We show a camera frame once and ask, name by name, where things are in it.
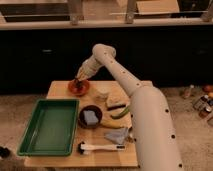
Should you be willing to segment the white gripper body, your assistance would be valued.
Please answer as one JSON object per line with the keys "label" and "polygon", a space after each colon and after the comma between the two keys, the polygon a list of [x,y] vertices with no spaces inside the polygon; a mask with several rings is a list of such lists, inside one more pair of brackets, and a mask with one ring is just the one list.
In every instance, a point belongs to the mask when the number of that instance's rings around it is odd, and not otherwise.
{"label": "white gripper body", "polygon": [[93,56],[85,60],[79,68],[76,78],[79,81],[86,80],[94,76],[101,68],[101,63],[98,62]]}

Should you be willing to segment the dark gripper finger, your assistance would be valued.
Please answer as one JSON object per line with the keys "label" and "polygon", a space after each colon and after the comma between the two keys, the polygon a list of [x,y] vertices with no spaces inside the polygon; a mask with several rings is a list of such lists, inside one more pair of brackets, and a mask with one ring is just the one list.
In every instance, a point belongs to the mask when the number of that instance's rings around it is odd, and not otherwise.
{"label": "dark gripper finger", "polygon": [[81,85],[82,81],[80,81],[79,79],[75,78],[74,79],[74,83],[75,83],[75,85]]}

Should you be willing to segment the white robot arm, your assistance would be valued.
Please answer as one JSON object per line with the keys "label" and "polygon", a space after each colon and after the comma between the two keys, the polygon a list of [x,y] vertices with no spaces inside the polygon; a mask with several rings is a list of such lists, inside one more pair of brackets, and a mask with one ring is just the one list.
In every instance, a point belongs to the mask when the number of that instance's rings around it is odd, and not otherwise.
{"label": "white robot arm", "polygon": [[133,135],[141,171],[184,171],[169,105],[152,84],[145,85],[115,60],[112,46],[96,44],[78,70],[82,81],[105,66],[130,98]]}

